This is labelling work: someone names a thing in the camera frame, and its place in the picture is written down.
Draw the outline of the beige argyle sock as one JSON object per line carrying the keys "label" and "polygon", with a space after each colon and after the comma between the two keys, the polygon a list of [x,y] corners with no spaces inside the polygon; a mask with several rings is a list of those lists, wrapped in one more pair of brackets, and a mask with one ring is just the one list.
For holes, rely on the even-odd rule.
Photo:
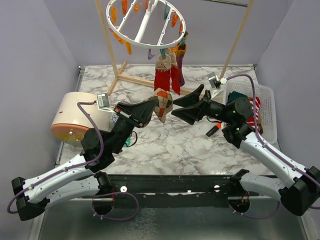
{"label": "beige argyle sock", "polygon": [[158,99],[157,105],[154,107],[153,112],[157,118],[164,124],[166,116],[173,110],[173,97],[169,91],[157,89],[156,92],[145,101]]}

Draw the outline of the wooden hanger rack frame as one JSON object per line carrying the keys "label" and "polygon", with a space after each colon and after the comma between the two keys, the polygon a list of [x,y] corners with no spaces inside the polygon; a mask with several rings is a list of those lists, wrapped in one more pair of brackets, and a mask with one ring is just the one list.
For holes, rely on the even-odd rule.
{"label": "wooden hanger rack frame", "polygon": [[[145,14],[139,26],[138,32],[135,38],[130,38],[122,33],[122,29],[129,19],[130,14],[134,11],[139,10],[140,7],[136,3],[137,2],[135,0],[132,1],[131,4],[128,4],[125,0],[122,1],[121,5],[123,9],[123,18],[120,24],[116,25],[117,9],[114,6],[115,1],[109,1],[106,7],[103,7],[101,1],[95,1],[95,6],[103,30],[107,51],[114,73],[114,81],[112,82],[111,87],[109,88],[107,93],[110,95],[113,92],[118,81],[126,81],[129,83],[147,86],[153,88],[155,91],[172,90],[177,94],[191,93],[191,89],[183,87],[184,83],[182,65],[183,58],[187,51],[186,39],[189,35],[187,32],[186,21],[183,15],[169,1],[162,1],[162,3],[164,4],[164,25],[160,32],[158,41],[156,44],[143,43],[142,38],[150,21],[150,17],[155,11],[159,2],[157,0],[146,1]],[[168,23],[171,22],[171,25],[174,27],[177,21],[180,21],[178,37],[172,42],[164,44],[162,40],[166,34]],[[155,64],[155,79],[153,81],[125,75],[123,73],[124,68],[127,65],[125,62],[122,64],[121,68],[117,68],[111,37],[109,35],[110,33],[112,33],[113,36],[115,36],[116,39],[126,47],[128,54],[132,54],[132,46],[147,49],[148,59],[152,59],[154,56],[152,54],[152,50],[158,50],[160,52],[160,59],[157,60]]]}

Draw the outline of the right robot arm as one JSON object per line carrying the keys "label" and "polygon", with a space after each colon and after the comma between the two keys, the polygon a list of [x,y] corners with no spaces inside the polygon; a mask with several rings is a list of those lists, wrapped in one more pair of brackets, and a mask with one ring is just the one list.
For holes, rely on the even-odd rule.
{"label": "right robot arm", "polygon": [[320,197],[320,171],[306,168],[284,155],[263,139],[259,132],[247,123],[255,115],[252,104],[246,97],[239,97],[224,105],[212,100],[209,90],[203,97],[201,84],[192,93],[175,99],[178,108],[173,116],[193,125],[203,117],[211,117],[226,124],[222,133],[226,141],[257,159],[276,178],[256,175],[240,170],[232,176],[229,189],[240,196],[254,192],[282,203],[293,215],[302,216]]}

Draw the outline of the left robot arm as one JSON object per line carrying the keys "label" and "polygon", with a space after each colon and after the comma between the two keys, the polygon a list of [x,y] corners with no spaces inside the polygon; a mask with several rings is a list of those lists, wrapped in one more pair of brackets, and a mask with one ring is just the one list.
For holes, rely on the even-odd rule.
{"label": "left robot arm", "polygon": [[21,221],[41,215],[45,209],[78,197],[106,197],[114,188],[103,169],[114,162],[134,128],[143,128],[151,120],[159,100],[155,97],[137,104],[119,102],[114,111],[118,116],[111,131],[93,128],[81,140],[83,151],[66,163],[33,178],[16,177],[11,181],[16,214]]}

